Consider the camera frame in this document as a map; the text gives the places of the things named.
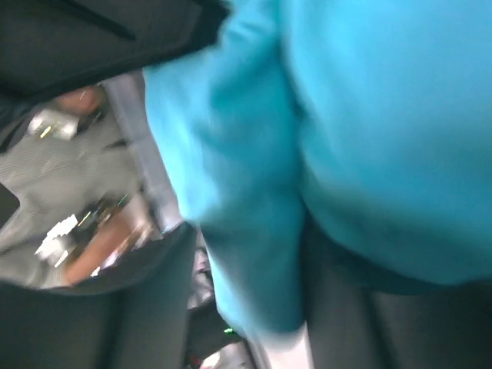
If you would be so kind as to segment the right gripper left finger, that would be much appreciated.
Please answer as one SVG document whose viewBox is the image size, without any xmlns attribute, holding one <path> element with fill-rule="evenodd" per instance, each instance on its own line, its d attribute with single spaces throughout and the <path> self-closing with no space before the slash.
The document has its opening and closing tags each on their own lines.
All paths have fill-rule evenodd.
<svg viewBox="0 0 492 369">
<path fill-rule="evenodd" d="M 3 368 L 178 368 L 196 233 L 180 224 L 72 288 L 1 286 Z"/>
</svg>

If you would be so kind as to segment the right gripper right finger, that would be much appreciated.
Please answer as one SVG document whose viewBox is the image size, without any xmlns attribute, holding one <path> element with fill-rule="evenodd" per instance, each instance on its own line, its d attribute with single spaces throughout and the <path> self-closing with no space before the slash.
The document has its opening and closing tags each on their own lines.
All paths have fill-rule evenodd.
<svg viewBox="0 0 492 369">
<path fill-rule="evenodd" d="M 316 368 L 489 368 L 491 286 L 443 288 L 303 230 L 304 313 Z"/>
</svg>

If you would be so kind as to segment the teal t shirt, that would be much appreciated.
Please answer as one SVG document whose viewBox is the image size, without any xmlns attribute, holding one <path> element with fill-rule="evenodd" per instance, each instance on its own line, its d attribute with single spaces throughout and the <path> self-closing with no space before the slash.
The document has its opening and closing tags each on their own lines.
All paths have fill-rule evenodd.
<svg viewBox="0 0 492 369">
<path fill-rule="evenodd" d="M 405 277 L 490 278 L 489 1 L 235 1 L 216 45 L 143 75 L 238 333 L 302 325 L 306 214 Z"/>
</svg>

